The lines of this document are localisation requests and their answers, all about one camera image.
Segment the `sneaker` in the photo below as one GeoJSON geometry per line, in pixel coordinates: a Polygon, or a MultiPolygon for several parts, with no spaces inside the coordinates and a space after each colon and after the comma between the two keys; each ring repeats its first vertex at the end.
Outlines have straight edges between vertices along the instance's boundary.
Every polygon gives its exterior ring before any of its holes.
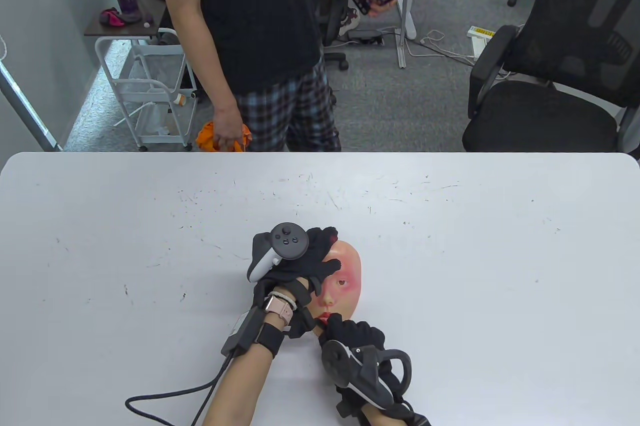
{"type": "Polygon", "coordinates": [[[361,13],[358,8],[355,7],[352,0],[349,0],[347,4],[347,12],[340,21],[340,31],[338,32],[338,36],[343,36],[350,31],[350,29],[356,28],[360,24],[361,13]]]}

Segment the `orange cloth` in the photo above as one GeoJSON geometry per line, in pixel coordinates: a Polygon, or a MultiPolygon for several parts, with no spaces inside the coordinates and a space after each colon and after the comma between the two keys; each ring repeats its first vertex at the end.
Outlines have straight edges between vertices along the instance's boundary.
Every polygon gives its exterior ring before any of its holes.
{"type": "MultiPolygon", "coordinates": [[[[216,130],[213,126],[213,121],[204,125],[204,128],[198,134],[198,138],[196,138],[196,143],[198,144],[198,148],[202,151],[206,152],[219,152],[220,147],[217,143],[213,142],[213,138],[216,134],[216,130]]],[[[251,135],[251,131],[247,128],[247,125],[242,125],[242,145],[240,145],[237,141],[233,144],[233,151],[235,152],[243,152],[247,151],[247,148],[251,144],[253,140],[253,136],[251,135]]]]}

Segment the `forearm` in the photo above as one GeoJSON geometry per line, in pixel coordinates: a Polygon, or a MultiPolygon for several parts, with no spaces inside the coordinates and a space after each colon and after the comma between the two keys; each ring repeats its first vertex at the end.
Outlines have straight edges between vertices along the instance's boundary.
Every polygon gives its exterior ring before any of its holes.
{"type": "Polygon", "coordinates": [[[402,420],[396,420],[384,416],[378,408],[375,408],[370,404],[362,406],[362,413],[364,413],[371,426],[407,426],[407,424],[402,420]]]}
{"type": "MultiPolygon", "coordinates": [[[[283,330],[285,323],[274,313],[265,323],[283,330]]],[[[265,346],[254,343],[231,363],[206,414],[203,426],[249,426],[274,357],[265,346]]]]}
{"type": "Polygon", "coordinates": [[[206,94],[215,106],[233,96],[222,71],[218,50],[201,11],[172,15],[182,48],[206,94]]]}

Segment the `black glove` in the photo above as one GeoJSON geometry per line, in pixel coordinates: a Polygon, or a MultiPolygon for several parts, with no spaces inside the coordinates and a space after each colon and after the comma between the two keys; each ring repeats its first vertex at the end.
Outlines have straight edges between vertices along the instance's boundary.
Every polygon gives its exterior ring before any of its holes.
{"type": "Polygon", "coordinates": [[[338,271],[342,264],[340,260],[333,259],[323,262],[323,259],[338,240],[338,230],[334,227],[311,228],[306,232],[309,237],[309,246],[306,253],[297,260],[282,260],[260,279],[253,288],[253,305],[261,306],[265,297],[276,287],[281,286],[295,296],[297,310],[289,324],[290,329],[286,333],[290,338],[299,338],[304,333],[310,332],[315,324],[311,313],[306,306],[311,302],[311,293],[322,293],[322,283],[328,276],[338,271]],[[309,288],[306,289],[298,278],[306,278],[309,288]]]}
{"type": "MultiPolygon", "coordinates": [[[[326,324],[326,330],[318,341],[323,346],[329,340],[336,340],[344,344],[347,348],[358,348],[361,346],[373,345],[379,350],[385,348],[385,334],[370,326],[366,321],[355,323],[354,321],[343,321],[339,314],[332,314],[326,324]]],[[[430,426],[427,419],[422,415],[415,414],[410,408],[405,406],[405,401],[400,394],[400,380],[391,372],[391,361],[386,360],[380,363],[378,377],[384,382],[393,394],[395,405],[390,410],[382,411],[382,414],[403,420],[408,426],[430,426]]],[[[367,402],[355,391],[349,388],[335,388],[342,396],[342,401],[349,404],[352,416],[356,417],[362,426],[368,426],[369,422],[362,413],[362,406],[367,402]]]]}
{"type": "Polygon", "coordinates": [[[320,296],[324,280],[342,266],[338,259],[323,262],[331,247],[338,241],[338,230],[334,227],[324,230],[311,228],[306,234],[309,236],[309,247],[306,253],[297,260],[282,260],[278,266],[271,268],[263,279],[285,285],[297,278],[306,278],[309,280],[309,292],[315,292],[320,296]]]}

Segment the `scratch mark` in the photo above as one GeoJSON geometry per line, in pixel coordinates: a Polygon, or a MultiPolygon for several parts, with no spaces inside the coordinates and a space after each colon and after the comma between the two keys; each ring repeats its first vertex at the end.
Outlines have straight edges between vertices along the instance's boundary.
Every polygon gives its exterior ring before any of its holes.
{"type": "Polygon", "coordinates": [[[329,195],[329,198],[331,199],[331,203],[333,203],[333,206],[339,210],[340,208],[338,208],[338,205],[336,205],[336,202],[334,201],[333,196],[331,196],[331,193],[327,191],[327,195],[329,195]]]}

